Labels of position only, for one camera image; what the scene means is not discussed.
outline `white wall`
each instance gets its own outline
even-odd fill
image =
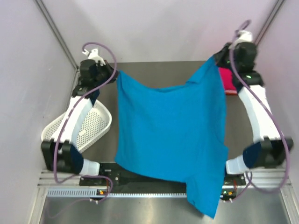
[[[299,2],[286,0],[259,46],[257,71],[267,85],[272,112],[294,140],[290,178],[299,198]]]
[[[206,60],[252,19],[257,34],[273,0],[43,0],[75,60],[108,45],[119,62]]]
[[[2,1],[0,30],[0,223],[24,224],[41,131],[64,111],[74,71],[33,0]]]

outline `perforated basket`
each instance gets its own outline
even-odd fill
[[[65,113],[49,123],[42,132],[42,141],[50,140],[58,129]],[[80,153],[88,149],[93,143],[103,137],[111,126],[112,116],[109,110],[98,100],[87,114],[77,137],[77,148]]]

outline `purple cable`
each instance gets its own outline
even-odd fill
[[[249,24],[251,23],[251,20],[246,20],[239,28],[238,30],[236,30],[235,36],[232,40],[232,43],[238,39],[238,33],[240,30],[245,29]],[[289,171],[290,171],[290,153],[289,153],[289,148],[288,145],[285,141],[285,137],[284,134],[282,133],[281,129],[279,128],[275,118],[273,117],[272,113],[268,110],[268,108],[262,103],[261,99],[250,89],[250,87],[242,80],[242,78],[240,77],[240,75],[238,74],[238,71],[235,67],[235,61],[234,61],[234,49],[235,47],[233,46],[230,50],[229,50],[229,60],[231,63],[231,67],[233,70],[233,73],[235,74],[235,76],[238,78],[238,80],[242,83],[242,85],[256,98],[256,100],[260,103],[260,105],[264,108],[264,110],[267,112],[267,114],[269,115],[269,117],[271,118],[271,120],[273,121],[273,124],[275,125],[281,141],[284,145],[285,148],[285,160],[286,160],[286,168],[285,168],[285,175],[284,178],[282,180],[282,182],[279,184],[279,186],[277,188],[274,188],[272,190],[264,190],[262,188],[257,187],[253,182],[252,182],[252,172],[250,172],[250,178],[248,177],[248,172],[245,172],[246,178],[248,179],[248,184],[246,185],[246,187],[242,190],[242,192],[236,197],[234,198],[237,199],[238,197],[240,197],[245,190],[252,185],[256,190],[262,192],[262,193],[278,193],[280,191],[280,189],[286,184],[288,176],[289,176]]]
[[[109,194],[111,193],[112,188],[113,188],[113,182],[112,182],[112,180],[111,180],[109,177],[107,177],[107,176],[84,176],[84,177],[89,177],[89,178],[103,178],[103,179],[106,179],[106,180],[108,180],[108,181],[110,182],[110,188],[109,188],[109,191],[108,191],[108,192],[105,194],[105,196],[104,196],[102,199],[100,199],[98,202],[101,203],[101,202],[103,202],[104,200],[106,200],[107,197],[109,196]],[[54,218],[60,216],[62,213],[64,213],[66,210],[68,210],[71,206],[73,206],[73,205],[76,204],[77,202],[82,202],[82,201],[89,201],[89,198],[78,199],[78,200],[76,200],[76,201],[70,203],[69,205],[65,206],[63,209],[61,209],[57,214],[55,214],[55,215],[53,215],[53,216],[50,215],[50,211],[49,211],[49,208],[50,208],[49,203],[50,203],[50,202],[47,202],[47,204],[46,204],[46,206],[47,206],[47,209],[46,209],[46,210],[47,210],[47,215],[48,215],[48,217],[49,217],[50,219],[54,219]]]
[[[114,75],[116,74],[116,65],[117,65],[117,62],[116,62],[116,57],[115,57],[115,55],[113,54],[113,52],[112,52],[107,46],[105,46],[104,44],[97,43],[97,42],[87,42],[86,44],[83,45],[83,47],[82,47],[82,51],[84,51],[84,50],[85,50],[85,47],[86,47],[87,45],[90,45],[90,44],[95,44],[95,45],[98,45],[98,46],[100,46],[100,47],[103,47],[103,48],[105,48],[105,49],[111,54],[111,56],[112,56],[112,58],[113,58],[113,61],[114,61],[114,70],[113,70],[113,73],[112,73],[111,77],[110,77],[106,82],[104,82],[103,84],[101,84],[101,85],[95,87],[94,89],[90,90],[89,92],[85,93],[83,96],[80,97],[80,99],[74,104],[74,106],[73,106],[73,108],[71,109],[69,115],[67,116],[67,118],[66,118],[64,124],[62,125],[62,128],[61,128],[61,130],[60,130],[60,132],[59,132],[59,135],[58,135],[58,138],[57,138],[57,141],[56,141],[56,144],[55,144],[55,149],[54,149],[53,173],[54,173],[54,179],[55,179],[55,182],[56,182],[56,183],[63,183],[63,182],[65,182],[65,181],[71,179],[72,177],[76,176],[76,175],[71,175],[71,176],[69,176],[69,177],[67,177],[67,178],[65,178],[65,179],[63,179],[63,180],[61,180],[61,181],[58,180],[58,178],[57,178],[57,153],[58,153],[58,145],[59,145],[59,142],[60,142],[62,133],[64,132],[64,129],[65,129],[65,127],[66,127],[66,124],[67,124],[67,122],[68,122],[69,119],[70,119],[71,114],[73,113],[73,111],[75,110],[76,106],[79,104],[79,102],[80,102],[82,99],[84,99],[87,95],[93,93],[94,91],[98,90],[99,88],[103,87],[103,86],[106,85],[107,83],[109,83],[110,80],[111,80],[111,79],[114,77]]]

